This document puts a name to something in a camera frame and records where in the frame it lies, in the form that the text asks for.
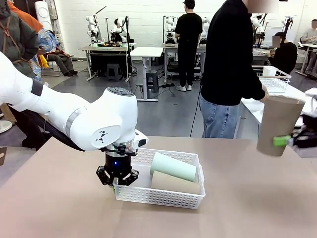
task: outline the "white wire basket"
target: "white wire basket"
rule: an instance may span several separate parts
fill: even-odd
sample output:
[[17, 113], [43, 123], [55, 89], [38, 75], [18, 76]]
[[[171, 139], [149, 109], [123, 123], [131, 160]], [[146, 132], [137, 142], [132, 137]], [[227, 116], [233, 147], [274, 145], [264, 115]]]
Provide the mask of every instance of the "white wire basket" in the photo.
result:
[[[152, 175], [150, 175], [150, 168], [156, 152], [196, 166], [195, 182], [200, 185], [200, 194], [151, 189]], [[133, 169], [139, 171], [139, 177], [130, 186], [114, 186], [115, 197], [117, 200], [197, 209], [206, 195], [203, 169], [199, 163], [197, 154], [139, 149], [138, 155], [131, 159], [131, 165]]]
[[285, 93], [291, 75], [273, 66], [252, 66], [268, 93]]

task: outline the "black stool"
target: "black stool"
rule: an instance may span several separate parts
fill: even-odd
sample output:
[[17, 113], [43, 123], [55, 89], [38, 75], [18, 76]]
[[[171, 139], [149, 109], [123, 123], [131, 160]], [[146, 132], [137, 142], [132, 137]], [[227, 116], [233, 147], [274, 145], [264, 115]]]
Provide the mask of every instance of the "black stool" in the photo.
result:
[[107, 80], [114, 80], [119, 82], [122, 79], [122, 72], [120, 65], [117, 63], [107, 64]]
[[156, 70], [147, 71], [147, 88], [152, 89], [154, 93], [159, 92], [159, 79], [158, 72]]

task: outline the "green jacket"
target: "green jacket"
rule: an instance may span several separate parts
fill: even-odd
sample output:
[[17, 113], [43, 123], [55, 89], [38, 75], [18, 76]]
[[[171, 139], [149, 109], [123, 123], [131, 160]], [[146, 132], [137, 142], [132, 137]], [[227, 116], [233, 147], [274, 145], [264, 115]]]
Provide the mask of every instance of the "green jacket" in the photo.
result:
[[37, 53], [39, 49], [38, 35], [31, 27], [21, 20], [10, 8], [6, 0], [0, 0], [0, 23], [6, 28], [10, 17], [8, 31], [17, 46], [9, 36], [6, 36], [6, 47], [3, 52], [4, 30], [0, 27], [0, 51], [7, 56], [11, 62], [23, 59], [23, 61], [13, 63], [14, 66], [24, 75], [34, 78], [34, 73], [28, 61]]

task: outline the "black hair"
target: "black hair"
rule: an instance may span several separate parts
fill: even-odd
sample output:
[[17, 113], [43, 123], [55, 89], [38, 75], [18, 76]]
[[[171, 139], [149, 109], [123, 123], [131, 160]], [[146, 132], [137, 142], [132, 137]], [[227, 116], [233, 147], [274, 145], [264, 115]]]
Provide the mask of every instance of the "black hair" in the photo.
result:
[[284, 36], [284, 32], [277, 32], [274, 36], [279, 36], [280, 38], [282, 38]]
[[50, 30], [49, 32], [50, 32], [53, 36], [55, 36], [55, 33], [54, 33], [53, 31]]
[[188, 9], [194, 9], [195, 8], [195, 1], [193, 0], [187, 0], [185, 1], [185, 5]]

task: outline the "mint green cylinder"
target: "mint green cylinder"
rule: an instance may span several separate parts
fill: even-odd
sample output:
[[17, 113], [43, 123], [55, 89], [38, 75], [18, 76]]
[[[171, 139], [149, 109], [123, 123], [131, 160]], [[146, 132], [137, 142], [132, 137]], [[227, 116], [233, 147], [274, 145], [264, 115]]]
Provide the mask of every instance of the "mint green cylinder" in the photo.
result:
[[160, 153], [155, 153], [154, 155], [150, 174], [153, 174], [154, 171], [195, 182], [196, 166]]

